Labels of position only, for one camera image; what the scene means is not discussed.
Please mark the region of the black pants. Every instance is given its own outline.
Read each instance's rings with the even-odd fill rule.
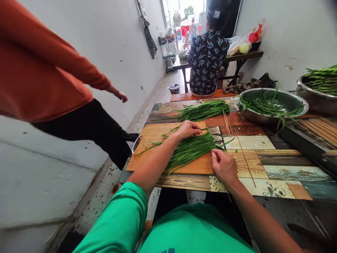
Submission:
[[[120,170],[131,153],[125,140],[127,133],[95,99],[61,117],[33,126],[68,141],[94,141]]]
[[[252,241],[250,240],[246,223],[234,201],[234,198],[231,194],[230,196],[232,202],[230,202],[227,193],[207,192],[205,204],[214,206],[235,229],[239,236],[252,246]],[[156,212],[153,218],[153,224],[168,212],[185,204],[188,204],[186,190],[163,187],[160,191]]]

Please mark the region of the tree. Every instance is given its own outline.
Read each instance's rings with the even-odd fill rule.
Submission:
[[[189,7],[185,8],[184,9],[184,14],[185,14],[184,20],[187,19],[190,14],[194,14],[193,7],[189,6]]]
[[[174,22],[175,26],[180,26],[181,16],[180,16],[180,13],[178,11],[174,11],[173,22]]]

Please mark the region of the trash can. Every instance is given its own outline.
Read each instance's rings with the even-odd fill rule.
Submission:
[[[171,94],[179,94],[180,93],[180,85],[179,84],[171,84],[168,89]]]

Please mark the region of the orange sleeve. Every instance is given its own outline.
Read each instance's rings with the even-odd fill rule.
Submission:
[[[0,36],[6,36],[93,88],[105,90],[111,85],[87,58],[15,0],[0,0]]]

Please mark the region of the stainless steel basin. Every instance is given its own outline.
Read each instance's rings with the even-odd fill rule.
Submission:
[[[308,102],[310,111],[324,115],[337,115],[337,96],[309,88],[303,84],[302,78],[303,76],[297,79],[298,87],[295,94]]]
[[[273,96],[274,93],[276,92],[275,89],[271,88],[256,88],[256,89],[250,89],[242,92],[240,96],[242,96],[244,99],[247,98],[257,98],[257,97],[262,97],[262,94],[260,90],[265,90],[265,96],[270,97]],[[301,97],[291,94],[286,91],[278,91],[276,95],[276,99],[278,100],[279,103],[284,105],[286,107],[286,112],[290,112],[295,110],[296,108],[302,106],[302,103],[304,104],[304,108],[302,112],[300,112],[298,115],[294,116],[293,118],[299,117],[303,114],[305,114],[309,110],[309,105],[308,103]],[[242,103],[239,98],[239,109],[240,112],[242,111]],[[257,122],[257,123],[262,123],[262,124],[271,124],[275,125],[279,121],[279,117],[275,116],[270,116],[270,115],[263,115],[258,112],[255,112],[251,109],[246,108],[243,112],[243,116],[251,121]],[[285,117],[284,118],[286,121],[292,121],[291,119]]]

